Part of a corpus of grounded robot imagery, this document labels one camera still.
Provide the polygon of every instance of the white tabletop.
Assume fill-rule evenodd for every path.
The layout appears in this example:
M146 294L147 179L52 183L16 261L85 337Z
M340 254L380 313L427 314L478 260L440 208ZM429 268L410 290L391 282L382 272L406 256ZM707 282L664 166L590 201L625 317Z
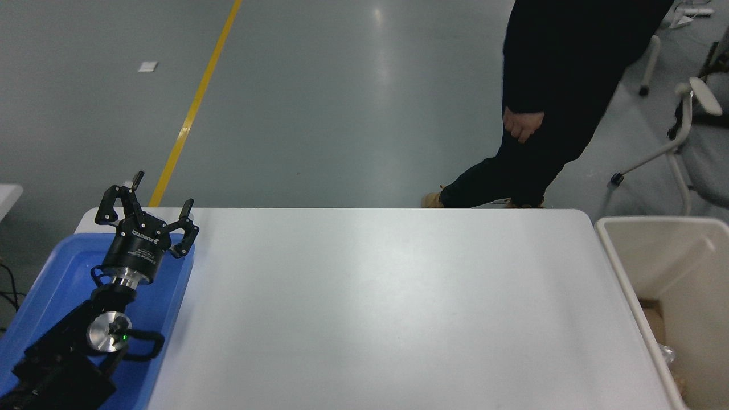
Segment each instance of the white tabletop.
M0 220L15 205L15 202L23 193L23 187L16 184L0 184Z
M582 212L193 213L151 410L670 408Z

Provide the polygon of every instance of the chair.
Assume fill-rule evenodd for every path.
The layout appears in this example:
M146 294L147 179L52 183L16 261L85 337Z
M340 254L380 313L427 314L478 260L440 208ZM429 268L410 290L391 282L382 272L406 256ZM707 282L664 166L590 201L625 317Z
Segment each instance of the chair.
M724 37L712 45L699 71L701 78L692 77L687 84L679 84L676 88L681 103L676 109L676 124L668 131L668 137L673 141L625 171L615 173L610 182L618 186L628 172L665 155L681 191L684 215L691 212L690 190L710 204L729 209L729 115L722 111L722 106L729 107L729 78L719 74L725 72L729 72L729 28ZM707 83L719 91L721 103ZM700 106L696 109L694 98ZM677 154L683 158L692 185L684 180Z

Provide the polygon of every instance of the chair leg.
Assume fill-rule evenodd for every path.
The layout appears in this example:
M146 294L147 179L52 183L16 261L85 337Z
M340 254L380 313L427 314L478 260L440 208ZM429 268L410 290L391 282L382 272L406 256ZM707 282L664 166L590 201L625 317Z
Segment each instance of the chair leg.
M666 158L668 159L668 164L671 166L671 172L673 172L674 178L676 178L676 183L679 186L679 191L681 191L681 199L683 200L681 214L684 216L689 215L691 213L691 192L689 191L688 185L686 185L686 181L684 180L683 173L681 172L678 160L676 159L676 153L668 152L666 153Z
M640 82L639 94L643 97L648 95L650 79L653 77L655 71L655 63L658 61L658 55L660 54L660 38L656 35L650 38L650 55L648 56L648 65L645 67L645 74L643 74L643 81Z

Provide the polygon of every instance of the black cable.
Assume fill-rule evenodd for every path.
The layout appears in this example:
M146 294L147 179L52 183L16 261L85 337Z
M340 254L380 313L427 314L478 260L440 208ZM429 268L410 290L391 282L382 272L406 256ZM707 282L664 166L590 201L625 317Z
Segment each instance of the black cable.
M0 263L0 266L5 268L5 270L7 271L7 274L10 275L10 285L12 286L12 294L15 298L15 305L17 306L17 288L15 287L15 275L12 274L12 271L10 270L10 268L7 267L7 265Z

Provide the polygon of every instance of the person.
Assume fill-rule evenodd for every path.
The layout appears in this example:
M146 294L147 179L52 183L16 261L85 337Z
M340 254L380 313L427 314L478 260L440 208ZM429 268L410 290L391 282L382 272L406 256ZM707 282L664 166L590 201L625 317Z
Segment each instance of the person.
M503 134L496 155L466 170L426 208L501 198L539 207L587 147L625 68L640 58L672 0L516 0L504 41Z

